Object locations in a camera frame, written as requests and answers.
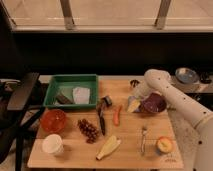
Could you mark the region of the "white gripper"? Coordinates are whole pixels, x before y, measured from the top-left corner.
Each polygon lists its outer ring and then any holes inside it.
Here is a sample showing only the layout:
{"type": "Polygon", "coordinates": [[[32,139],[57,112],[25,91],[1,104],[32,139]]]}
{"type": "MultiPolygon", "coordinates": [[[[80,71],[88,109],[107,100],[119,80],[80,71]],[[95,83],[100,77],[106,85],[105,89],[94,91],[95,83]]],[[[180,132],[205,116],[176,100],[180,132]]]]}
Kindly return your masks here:
{"type": "MultiPolygon", "coordinates": [[[[138,84],[135,85],[135,87],[133,88],[133,95],[136,98],[147,98],[151,93],[154,92],[153,88],[150,88],[148,86],[148,84],[146,82],[140,82],[138,84]]],[[[127,111],[130,113],[134,113],[135,111],[138,111],[140,108],[140,101],[137,99],[133,99],[127,108],[127,111]]]]}

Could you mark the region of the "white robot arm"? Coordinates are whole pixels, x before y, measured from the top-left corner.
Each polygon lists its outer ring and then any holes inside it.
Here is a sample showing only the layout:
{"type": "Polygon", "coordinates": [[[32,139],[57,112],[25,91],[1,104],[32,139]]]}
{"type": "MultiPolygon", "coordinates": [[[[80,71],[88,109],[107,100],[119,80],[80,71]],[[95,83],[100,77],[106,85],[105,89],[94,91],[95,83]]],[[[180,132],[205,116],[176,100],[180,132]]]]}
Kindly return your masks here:
{"type": "Polygon", "coordinates": [[[199,134],[193,171],[213,171],[213,111],[174,87],[165,70],[149,69],[142,81],[133,79],[130,86],[144,100],[158,91],[183,115],[199,134]]]}

